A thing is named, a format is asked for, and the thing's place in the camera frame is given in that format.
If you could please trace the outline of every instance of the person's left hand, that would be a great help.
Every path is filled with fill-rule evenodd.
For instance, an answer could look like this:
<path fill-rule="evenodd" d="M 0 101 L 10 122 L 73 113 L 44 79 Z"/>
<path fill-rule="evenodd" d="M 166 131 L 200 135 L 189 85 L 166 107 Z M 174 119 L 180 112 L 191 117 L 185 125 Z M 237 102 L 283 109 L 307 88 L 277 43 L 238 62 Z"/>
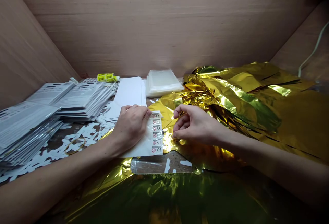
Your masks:
<path fill-rule="evenodd" d="M 146 131 L 146 123 L 151 111 L 145 106 L 133 105 L 121 108 L 120 116 L 110 134 L 118 154 L 135 146 Z"/>

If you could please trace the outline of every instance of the white cable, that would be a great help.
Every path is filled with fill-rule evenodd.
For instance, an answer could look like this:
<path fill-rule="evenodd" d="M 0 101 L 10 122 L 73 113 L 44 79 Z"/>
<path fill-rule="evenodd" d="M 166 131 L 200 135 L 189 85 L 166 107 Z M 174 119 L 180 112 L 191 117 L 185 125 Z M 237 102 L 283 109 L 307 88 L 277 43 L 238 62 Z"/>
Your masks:
<path fill-rule="evenodd" d="M 319 37 L 318 37 L 318 41 L 316 42 L 315 48 L 314 48 L 313 52 L 311 53 L 311 55 L 301 64 L 301 66 L 299 66 L 299 68 L 298 68 L 298 77 L 301 77 L 301 75 L 302 75 L 302 67 L 303 67 L 303 65 L 309 60 L 310 57 L 313 56 L 313 54 L 315 53 L 316 49 L 318 49 L 318 45 L 320 43 L 320 40 L 321 40 L 323 31 L 326 29 L 326 27 L 327 27 L 328 24 L 329 24 L 329 21 L 322 28 L 322 30 L 321 30 L 321 32 L 319 34 Z"/>

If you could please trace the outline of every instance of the finger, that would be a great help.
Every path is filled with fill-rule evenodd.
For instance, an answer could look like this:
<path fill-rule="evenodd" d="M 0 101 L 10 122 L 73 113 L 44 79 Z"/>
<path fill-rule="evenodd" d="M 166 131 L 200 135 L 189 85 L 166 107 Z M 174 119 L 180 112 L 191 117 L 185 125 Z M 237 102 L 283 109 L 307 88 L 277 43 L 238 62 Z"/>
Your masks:
<path fill-rule="evenodd" d="M 142 127 L 146 127 L 146 123 L 152 114 L 151 110 L 146 106 L 139 106 L 135 108 L 134 111 L 137 117 L 141 119 Z"/>
<path fill-rule="evenodd" d="M 139 107 L 139 105 L 135 104 L 135 105 L 133 105 L 133 106 L 131 107 L 131 109 L 135 109 L 135 108 L 137 108 L 137 107 Z"/>
<path fill-rule="evenodd" d="M 123 106 L 121 107 L 121 111 L 120 111 L 120 115 L 125 113 L 129 108 L 131 108 L 131 106 Z"/>
<path fill-rule="evenodd" d="M 182 115 L 174 125 L 173 132 L 179 130 L 186 122 L 190 121 L 190 116 L 188 114 Z"/>
<path fill-rule="evenodd" d="M 173 136 L 174 136 L 174 138 L 188 140 L 189 129 L 175 131 Z"/>
<path fill-rule="evenodd" d="M 191 110 L 191 108 L 192 108 L 192 106 L 190 106 L 190 105 L 180 104 L 174 110 L 174 118 L 178 118 L 178 116 L 181 112 L 188 113 Z"/>
<path fill-rule="evenodd" d="M 146 124 L 147 124 L 147 121 L 149 120 L 149 118 L 151 117 L 151 110 L 147 110 L 144 117 L 143 117 L 143 121 L 142 121 L 142 127 L 145 127 L 146 128 Z"/>
<path fill-rule="evenodd" d="M 190 126 L 190 122 L 186 122 L 182 125 L 181 128 L 179 128 L 179 130 L 184 130 L 184 129 L 188 128 L 189 126 Z"/>

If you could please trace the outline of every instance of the stack of plastic bags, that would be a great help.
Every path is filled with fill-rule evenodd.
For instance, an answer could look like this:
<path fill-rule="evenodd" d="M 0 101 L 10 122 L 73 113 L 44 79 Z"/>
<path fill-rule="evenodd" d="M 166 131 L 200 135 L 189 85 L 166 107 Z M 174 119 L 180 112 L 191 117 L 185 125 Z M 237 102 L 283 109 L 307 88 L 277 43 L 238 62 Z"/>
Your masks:
<path fill-rule="evenodd" d="M 172 70 L 151 70 L 146 78 L 146 96 L 161 97 L 172 92 L 180 92 L 184 87 L 178 81 Z"/>

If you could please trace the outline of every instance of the metallic foil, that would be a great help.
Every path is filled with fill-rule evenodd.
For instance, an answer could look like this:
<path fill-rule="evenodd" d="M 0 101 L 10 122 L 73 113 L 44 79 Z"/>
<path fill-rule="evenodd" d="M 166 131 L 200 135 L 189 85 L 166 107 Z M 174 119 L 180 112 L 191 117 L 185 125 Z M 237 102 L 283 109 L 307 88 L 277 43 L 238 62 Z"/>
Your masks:
<path fill-rule="evenodd" d="M 306 90 L 314 85 L 313 82 L 292 76 L 269 63 L 229 69 L 205 66 L 185 76 L 184 81 L 185 91 L 163 96 L 149 108 L 160 110 L 163 115 L 164 152 L 178 151 L 192 162 L 195 174 L 200 174 L 203 169 L 233 171 L 245 163 L 217 146 L 174 139 L 172 129 L 176 119 L 173 111 L 180 104 L 197 105 L 227 128 L 271 146 L 320 163 L 329 162 L 329 99 L 316 91 Z M 208 223 L 218 222 L 219 217 L 214 214 L 218 204 L 223 203 L 223 208 L 229 204 L 230 210 L 237 205 L 232 201 L 236 189 L 227 199 L 223 198 L 228 186 L 219 186 L 220 179 L 217 178 L 223 174 L 133 175 L 130 162 L 131 159 L 112 161 L 71 193 L 54 212 L 66 209 L 66 219 L 79 223 L 86 217 L 87 220 L 91 218 L 90 222 L 97 222 L 98 215 L 92 212 L 95 208 L 97 211 L 104 210 L 107 216 L 110 209 L 113 213 L 110 214 L 111 220 L 117 218 L 121 222 L 133 216 L 134 220 L 150 223 L 192 223 L 195 218 L 201 223 Z M 221 188 L 225 191 L 216 197 L 217 190 Z M 189 198 L 193 191 L 196 191 L 197 198 Z M 249 195 L 254 201 L 243 201 L 243 208 L 252 205 L 257 209 L 255 203 L 262 201 L 253 193 Z M 221 200 L 208 207 L 211 199 Z M 239 195 L 237 199 L 241 202 L 242 198 Z M 194 208 L 199 212 L 191 214 L 190 208 L 185 212 L 187 202 L 200 203 Z M 258 206 L 267 213 L 263 205 Z M 260 211 L 256 209 L 245 214 Z"/>
<path fill-rule="evenodd" d="M 264 201 L 237 176 L 134 175 L 66 216 L 69 223 L 274 223 Z"/>
<path fill-rule="evenodd" d="M 304 91 L 314 82 L 300 79 L 269 63 L 228 69 L 204 66 L 185 76 L 184 81 L 188 81 L 184 85 L 185 92 L 164 96 L 150 109 L 160 110 L 164 115 L 164 152 L 176 150 L 181 153 L 193 163 L 195 173 L 202 169 L 230 171 L 244 163 L 221 148 L 173 139 L 172 128 L 176 122 L 173 110 L 182 103 L 197 105 L 226 127 L 269 145 L 318 162 L 328 160 L 324 143 L 318 149 L 311 145 L 313 132 L 323 138 L 329 135 L 324 120 L 320 126 L 309 122 L 317 120 L 320 109 L 327 109 L 324 95 Z M 309 106 L 305 113 L 310 119 L 301 124 L 305 118 L 300 111 L 305 107 L 301 106 L 314 102 L 321 103 L 319 110 L 316 110 L 316 104 Z M 301 126 L 303 130 L 299 131 L 297 127 Z"/>

